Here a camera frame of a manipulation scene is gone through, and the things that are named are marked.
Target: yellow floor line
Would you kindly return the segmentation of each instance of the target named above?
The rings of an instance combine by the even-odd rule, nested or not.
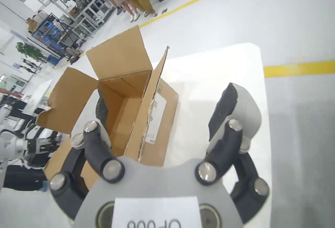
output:
[[[164,13],[142,25],[140,25],[139,27],[144,27],[144,26],[147,26],[153,22],[156,22],[157,20],[159,19],[162,19],[164,17],[167,17],[185,7],[188,7],[196,2],[199,2],[199,1],[202,1],[202,0],[191,0],[189,1],[188,3],[186,4],[183,4],[167,13]],[[56,67],[55,70],[58,70],[60,68],[63,68],[64,66],[68,65],[69,62],[63,64],[62,66],[59,66],[59,67]],[[293,65],[282,65],[282,66],[269,66],[269,67],[264,67],[264,74],[265,74],[265,77],[280,77],[280,76],[297,76],[297,75],[305,75],[305,74],[324,74],[323,72],[325,71],[324,68],[330,68],[329,70],[332,70],[331,69],[331,66],[328,66],[328,65],[325,65],[324,67],[322,68],[319,68],[318,65],[315,65],[316,63],[299,63],[299,64],[293,64]]]
[[[321,74],[335,74],[335,60],[264,67],[266,78]]]

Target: gray floor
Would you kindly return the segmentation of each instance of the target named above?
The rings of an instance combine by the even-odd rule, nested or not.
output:
[[[271,227],[334,227],[335,75],[268,78]]]

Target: white sneaker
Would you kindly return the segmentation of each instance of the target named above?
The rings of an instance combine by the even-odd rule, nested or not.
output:
[[[140,17],[141,14],[135,13],[134,21],[137,21],[137,19]]]

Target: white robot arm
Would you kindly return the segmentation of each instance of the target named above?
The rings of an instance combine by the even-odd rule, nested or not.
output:
[[[12,106],[4,105],[0,108],[0,126],[3,129],[5,118],[9,116]],[[17,138],[12,132],[0,132],[0,191],[2,189],[8,161],[19,159],[23,156],[25,150],[25,139]]]

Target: silver screw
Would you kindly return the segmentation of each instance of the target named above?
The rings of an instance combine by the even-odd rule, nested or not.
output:
[[[122,165],[118,160],[110,160],[103,169],[103,175],[107,180],[116,179],[122,170]]]
[[[211,163],[203,162],[198,167],[198,174],[203,181],[213,182],[216,178],[216,169]]]
[[[50,180],[50,189],[57,191],[65,184],[65,175],[57,173]]]
[[[73,148],[83,148],[84,143],[84,134],[83,133],[77,133],[76,135],[71,137],[71,145]]]
[[[242,125],[239,123],[238,120],[236,119],[231,119],[228,122],[228,125],[231,129],[235,130],[235,131],[241,131],[242,130]]]
[[[98,123],[96,121],[89,121],[84,125],[84,131],[85,132],[92,132],[94,129],[96,129],[98,126]]]
[[[261,178],[257,178],[255,180],[254,188],[255,188],[255,192],[257,192],[260,196],[266,196],[269,194],[269,186]]]

